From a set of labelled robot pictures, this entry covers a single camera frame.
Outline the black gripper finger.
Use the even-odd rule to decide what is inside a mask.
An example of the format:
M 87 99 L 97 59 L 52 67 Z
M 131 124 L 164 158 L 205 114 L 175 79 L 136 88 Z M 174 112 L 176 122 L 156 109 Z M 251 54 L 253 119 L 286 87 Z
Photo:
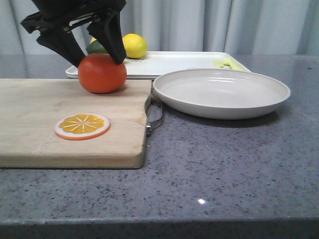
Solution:
M 78 67 L 85 57 L 72 32 L 61 27 L 41 31 L 37 43 L 56 52 L 73 66 Z
M 122 39 L 119 12 L 107 11 L 95 14 L 87 30 L 106 49 L 116 64 L 123 63 L 127 55 Z

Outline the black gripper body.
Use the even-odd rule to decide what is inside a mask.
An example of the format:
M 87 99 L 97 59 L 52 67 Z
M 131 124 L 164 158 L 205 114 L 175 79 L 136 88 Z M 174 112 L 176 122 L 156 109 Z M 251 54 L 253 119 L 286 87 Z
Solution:
M 38 12 L 21 22 L 28 33 L 57 27 L 69 32 L 85 23 L 102 23 L 126 5 L 125 0 L 34 0 L 33 3 Z

